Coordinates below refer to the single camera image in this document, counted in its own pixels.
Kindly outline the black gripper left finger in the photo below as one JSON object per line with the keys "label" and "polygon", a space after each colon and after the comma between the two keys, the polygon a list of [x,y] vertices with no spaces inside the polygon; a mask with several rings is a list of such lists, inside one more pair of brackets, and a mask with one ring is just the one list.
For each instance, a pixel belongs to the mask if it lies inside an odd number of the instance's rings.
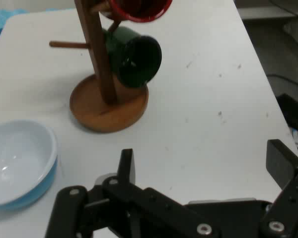
{"label": "black gripper left finger", "polygon": [[89,238],[109,228],[121,238],[218,238],[220,229],[154,189],[132,184],[132,149],[121,152],[115,176],[87,190],[69,186],[57,194],[45,236]]}

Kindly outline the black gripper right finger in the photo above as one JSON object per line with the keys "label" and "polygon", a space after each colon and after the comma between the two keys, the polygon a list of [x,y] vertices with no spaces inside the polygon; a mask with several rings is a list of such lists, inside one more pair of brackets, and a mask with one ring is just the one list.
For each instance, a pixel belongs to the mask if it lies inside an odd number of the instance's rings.
{"label": "black gripper right finger", "polygon": [[298,238],[298,156],[282,141],[268,140],[266,169],[282,189],[260,222],[263,238]]}

